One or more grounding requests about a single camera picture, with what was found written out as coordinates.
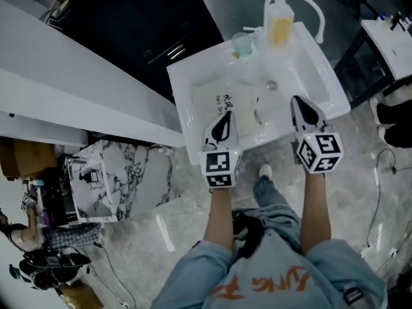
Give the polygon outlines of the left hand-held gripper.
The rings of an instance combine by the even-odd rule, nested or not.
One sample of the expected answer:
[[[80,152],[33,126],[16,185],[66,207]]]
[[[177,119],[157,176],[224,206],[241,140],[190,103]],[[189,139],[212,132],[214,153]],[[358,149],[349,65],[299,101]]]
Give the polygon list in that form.
[[[227,111],[218,115],[203,132],[199,159],[206,186],[209,189],[234,187],[241,155],[236,116]]]

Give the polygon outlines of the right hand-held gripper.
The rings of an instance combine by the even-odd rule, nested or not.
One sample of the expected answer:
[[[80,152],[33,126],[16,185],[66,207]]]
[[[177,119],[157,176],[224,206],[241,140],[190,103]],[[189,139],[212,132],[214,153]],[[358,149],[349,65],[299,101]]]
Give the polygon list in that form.
[[[295,151],[310,174],[333,171],[343,158],[340,135],[328,131],[323,111],[311,100],[294,95],[290,102],[298,142]]]

